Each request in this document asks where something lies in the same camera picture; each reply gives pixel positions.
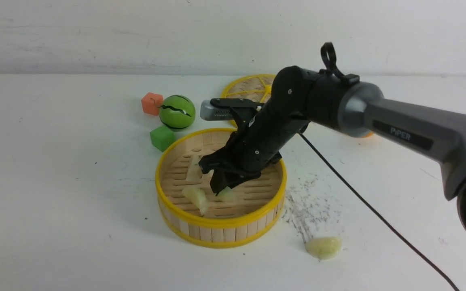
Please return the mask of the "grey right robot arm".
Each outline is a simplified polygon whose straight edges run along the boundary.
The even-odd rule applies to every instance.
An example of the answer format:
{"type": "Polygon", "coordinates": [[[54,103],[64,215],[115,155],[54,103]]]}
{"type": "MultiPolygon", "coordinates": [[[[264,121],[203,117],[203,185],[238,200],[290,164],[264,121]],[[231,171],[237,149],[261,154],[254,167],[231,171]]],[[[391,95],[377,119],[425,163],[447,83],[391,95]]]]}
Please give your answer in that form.
{"type": "Polygon", "coordinates": [[[264,104],[213,98],[201,108],[202,119],[233,119],[238,127],[224,147],[199,161],[203,173],[213,172],[215,194],[260,177],[295,134],[316,123],[351,137],[375,133],[438,162],[444,195],[457,199],[466,230],[465,114],[386,99],[377,85],[335,68],[298,66],[278,72],[264,104]]]}

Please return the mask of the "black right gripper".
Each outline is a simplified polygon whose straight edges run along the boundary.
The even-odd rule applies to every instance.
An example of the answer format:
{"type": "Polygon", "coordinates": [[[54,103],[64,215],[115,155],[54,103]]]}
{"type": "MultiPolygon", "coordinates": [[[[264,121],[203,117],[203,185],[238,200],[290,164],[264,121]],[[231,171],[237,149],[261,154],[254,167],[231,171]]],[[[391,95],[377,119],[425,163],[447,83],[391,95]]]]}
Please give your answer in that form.
{"type": "Polygon", "coordinates": [[[254,176],[279,160],[279,150],[307,128],[309,120],[297,112],[285,112],[268,103],[242,124],[236,124],[225,146],[201,158],[203,173],[213,170],[210,187],[215,195],[233,189],[238,176],[254,176]]]}

